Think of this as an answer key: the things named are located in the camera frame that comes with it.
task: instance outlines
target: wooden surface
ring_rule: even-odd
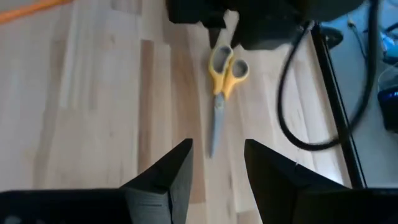
[[[0,9],[10,7],[4,2]],[[220,41],[230,41],[237,19],[226,15]],[[76,0],[1,25],[0,190],[119,187],[185,138],[194,139],[187,223],[259,223],[246,138],[349,185],[339,147],[306,152],[280,131],[276,88],[288,49],[235,49],[251,74],[226,104],[210,159],[210,49],[201,25],[170,23],[161,0]],[[335,133],[310,37],[288,83],[291,130],[312,142]]]

